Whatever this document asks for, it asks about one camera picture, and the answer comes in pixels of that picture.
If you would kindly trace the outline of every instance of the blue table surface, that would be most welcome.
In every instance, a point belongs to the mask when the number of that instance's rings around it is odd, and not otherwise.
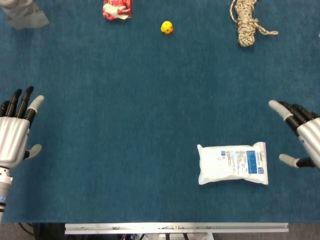
[[[231,0],[133,0],[106,21],[102,0],[36,0],[50,20],[14,30],[0,11],[0,97],[35,87],[41,106],[12,170],[5,222],[320,222],[320,171],[271,99],[320,112],[320,1],[258,1],[278,36],[242,48]],[[161,33],[163,21],[174,33]],[[198,185],[197,144],[267,145],[269,185]]]

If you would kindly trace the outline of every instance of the yellow rubber duck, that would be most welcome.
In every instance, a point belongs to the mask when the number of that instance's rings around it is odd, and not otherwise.
[[[169,21],[164,21],[161,25],[161,32],[165,34],[171,34],[174,31],[172,23]]]

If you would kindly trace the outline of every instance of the red snack bag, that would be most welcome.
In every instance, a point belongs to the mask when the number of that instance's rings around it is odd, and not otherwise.
[[[131,0],[104,0],[102,15],[107,20],[131,18]]]

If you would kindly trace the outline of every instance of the tan rope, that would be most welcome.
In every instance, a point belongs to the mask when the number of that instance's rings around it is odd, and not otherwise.
[[[232,20],[238,24],[238,41],[242,47],[248,47],[254,44],[256,29],[263,35],[278,35],[278,31],[268,31],[258,24],[258,19],[253,19],[252,13],[255,10],[254,5],[256,1],[257,0],[233,0],[230,6],[230,16]],[[235,20],[232,12],[233,7],[238,15],[237,20]]]

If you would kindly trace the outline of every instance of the gray cloth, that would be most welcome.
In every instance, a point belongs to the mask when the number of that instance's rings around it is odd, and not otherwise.
[[[16,30],[40,28],[49,24],[45,13],[32,0],[0,0],[0,6]]]

